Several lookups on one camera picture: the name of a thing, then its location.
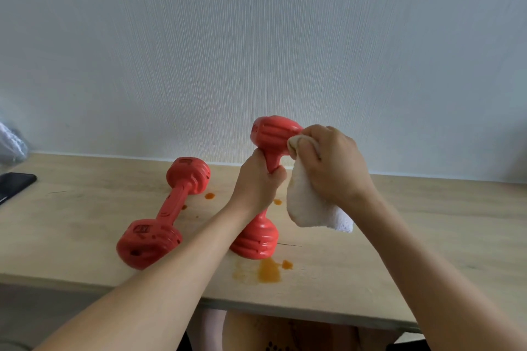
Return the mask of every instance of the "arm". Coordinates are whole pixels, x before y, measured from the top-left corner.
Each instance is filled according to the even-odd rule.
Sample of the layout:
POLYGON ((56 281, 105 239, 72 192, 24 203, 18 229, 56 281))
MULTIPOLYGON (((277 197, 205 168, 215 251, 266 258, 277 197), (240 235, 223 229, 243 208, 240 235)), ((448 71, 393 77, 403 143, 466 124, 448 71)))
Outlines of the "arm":
POLYGON ((375 247, 432 350, 523 350, 527 337, 476 286, 415 237, 375 188, 355 142, 331 127, 304 130, 299 155, 313 188, 353 217, 375 247))
POLYGON ((241 230, 286 178, 256 150, 227 205, 191 239, 86 308, 37 351, 174 351, 214 271, 241 230))

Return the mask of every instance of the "plastic bag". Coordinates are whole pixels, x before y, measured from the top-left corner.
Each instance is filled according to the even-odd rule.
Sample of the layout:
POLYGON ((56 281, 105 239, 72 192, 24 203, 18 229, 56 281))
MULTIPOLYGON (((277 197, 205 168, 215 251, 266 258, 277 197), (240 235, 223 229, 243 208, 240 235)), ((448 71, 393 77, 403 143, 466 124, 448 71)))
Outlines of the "plastic bag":
POLYGON ((0 122, 0 174, 25 161, 29 155, 26 143, 0 122))

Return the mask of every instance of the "hand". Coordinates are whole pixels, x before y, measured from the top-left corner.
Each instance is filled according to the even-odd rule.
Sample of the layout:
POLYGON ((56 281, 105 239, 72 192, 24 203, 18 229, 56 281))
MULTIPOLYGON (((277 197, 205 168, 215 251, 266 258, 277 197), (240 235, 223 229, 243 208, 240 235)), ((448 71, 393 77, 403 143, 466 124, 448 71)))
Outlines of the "hand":
POLYGON ((270 174, 263 152, 256 149, 241 166, 229 203, 251 212, 253 218, 269 207, 276 195, 276 189, 286 177, 283 166, 279 166, 270 174))
POLYGON ((338 129, 312 125, 302 131, 320 145, 320 158, 313 145, 301 140, 298 155, 313 188, 327 201, 344 208, 346 203, 378 195, 357 144, 338 129))

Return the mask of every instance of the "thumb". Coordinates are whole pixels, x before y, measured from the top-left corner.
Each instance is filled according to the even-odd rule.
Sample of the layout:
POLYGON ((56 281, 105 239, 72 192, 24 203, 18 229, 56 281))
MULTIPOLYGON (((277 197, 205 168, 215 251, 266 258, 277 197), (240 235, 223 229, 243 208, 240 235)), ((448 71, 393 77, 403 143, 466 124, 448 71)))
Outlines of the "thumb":
POLYGON ((271 174, 271 179, 273 180, 273 183, 278 186, 282 184, 284 180, 287 178, 287 172, 286 169, 280 165, 277 169, 274 170, 274 172, 271 174))
POLYGON ((318 167, 320 164, 320 159, 317 155, 315 147, 311 142, 305 139, 300 139, 298 142, 298 156, 308 171, 318 167))

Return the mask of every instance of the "left hand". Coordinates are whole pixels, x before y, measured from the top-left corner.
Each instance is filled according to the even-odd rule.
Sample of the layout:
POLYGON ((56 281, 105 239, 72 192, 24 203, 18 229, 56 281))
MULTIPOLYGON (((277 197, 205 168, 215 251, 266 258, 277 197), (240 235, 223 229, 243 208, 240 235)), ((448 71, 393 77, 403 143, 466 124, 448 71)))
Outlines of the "left hand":
POLYGON ((270 174, 263 152, 256 149, 240 168, 229 204, 247 210, 252 218, 269 207, 276 195, 276 189, 286 177, 286 169, 283 166, 279 166, 270 174))

